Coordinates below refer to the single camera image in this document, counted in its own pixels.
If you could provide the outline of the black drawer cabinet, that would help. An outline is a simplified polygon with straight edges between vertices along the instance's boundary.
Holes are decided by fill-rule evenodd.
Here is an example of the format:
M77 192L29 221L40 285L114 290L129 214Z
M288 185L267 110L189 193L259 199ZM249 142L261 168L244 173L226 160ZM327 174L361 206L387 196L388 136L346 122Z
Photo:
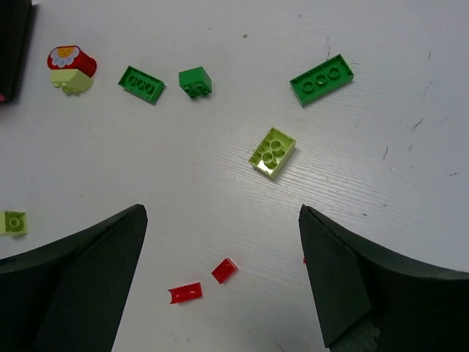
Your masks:
M31 0L1 1L1 104L14 101L21 88L33 19Z

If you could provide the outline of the red flower printed lego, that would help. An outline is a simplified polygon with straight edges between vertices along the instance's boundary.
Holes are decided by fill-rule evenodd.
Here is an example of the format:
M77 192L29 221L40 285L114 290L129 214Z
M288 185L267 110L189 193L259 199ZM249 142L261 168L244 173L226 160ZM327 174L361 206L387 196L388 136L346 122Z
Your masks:
M78 69L92 78L97 70L97 62L77 45L55 47L48 55L47 65L51 70Z

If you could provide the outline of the light green curved lego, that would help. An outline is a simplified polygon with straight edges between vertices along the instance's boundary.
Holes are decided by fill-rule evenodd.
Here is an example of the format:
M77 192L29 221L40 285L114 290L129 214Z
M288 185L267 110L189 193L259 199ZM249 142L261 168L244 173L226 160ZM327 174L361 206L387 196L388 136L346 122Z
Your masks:
M52 70L51 83L66 95L80 95L86 92L94 80L78 69Z

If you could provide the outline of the light green small lego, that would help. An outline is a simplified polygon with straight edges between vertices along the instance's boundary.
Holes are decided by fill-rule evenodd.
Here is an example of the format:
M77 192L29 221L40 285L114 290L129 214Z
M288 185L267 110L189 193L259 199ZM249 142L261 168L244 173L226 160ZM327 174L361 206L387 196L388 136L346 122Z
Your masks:
M1 236L14 238L27 234L28 230L26 213L17 211L2 211L0 212L0 217Z

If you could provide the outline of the dark green long lego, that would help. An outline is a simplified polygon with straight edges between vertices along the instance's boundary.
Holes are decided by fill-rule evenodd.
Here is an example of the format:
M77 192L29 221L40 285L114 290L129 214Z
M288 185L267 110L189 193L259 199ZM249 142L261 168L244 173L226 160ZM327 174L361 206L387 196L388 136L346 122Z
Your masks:
M319 100L354 79L354 72L341 54L289 81L302 107Z

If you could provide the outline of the dark green 2x4 lego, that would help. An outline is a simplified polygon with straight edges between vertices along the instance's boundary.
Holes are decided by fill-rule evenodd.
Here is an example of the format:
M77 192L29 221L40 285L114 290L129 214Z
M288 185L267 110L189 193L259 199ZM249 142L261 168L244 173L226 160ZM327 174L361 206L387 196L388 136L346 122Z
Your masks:
M166 85L159 79L150 76L132 66L123 73L118 82L125 91L155 105Z

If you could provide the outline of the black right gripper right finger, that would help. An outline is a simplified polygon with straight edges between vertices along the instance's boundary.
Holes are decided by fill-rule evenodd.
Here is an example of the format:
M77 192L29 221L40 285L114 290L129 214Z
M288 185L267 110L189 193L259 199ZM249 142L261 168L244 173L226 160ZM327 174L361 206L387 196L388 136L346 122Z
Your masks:
M307 205L299 228L327 349L468 349L467 273L393 252Z

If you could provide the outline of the light green 2x3 lego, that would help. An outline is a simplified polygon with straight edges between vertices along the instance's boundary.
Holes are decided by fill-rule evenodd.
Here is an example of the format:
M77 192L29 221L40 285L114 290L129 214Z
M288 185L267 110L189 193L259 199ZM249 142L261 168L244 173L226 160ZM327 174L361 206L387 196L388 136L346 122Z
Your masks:
M296 140L276 128L271 128L255 149L248 162L252 167L274 180L295 149Z

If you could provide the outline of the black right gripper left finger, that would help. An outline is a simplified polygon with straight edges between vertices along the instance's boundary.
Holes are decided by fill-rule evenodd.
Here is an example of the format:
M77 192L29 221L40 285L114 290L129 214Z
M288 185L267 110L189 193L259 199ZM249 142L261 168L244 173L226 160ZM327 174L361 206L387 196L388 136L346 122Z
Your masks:
M2 351L111 351L139 261L135 204L80 232L1 260Z

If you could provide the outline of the dark green small lego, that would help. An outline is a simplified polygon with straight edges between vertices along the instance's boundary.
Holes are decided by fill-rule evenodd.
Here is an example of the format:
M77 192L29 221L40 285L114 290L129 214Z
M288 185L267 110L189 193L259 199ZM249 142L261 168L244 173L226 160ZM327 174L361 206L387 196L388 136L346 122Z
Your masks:
M191 98L207 97L213 91L212 80L203 67L180 71L180 88Z

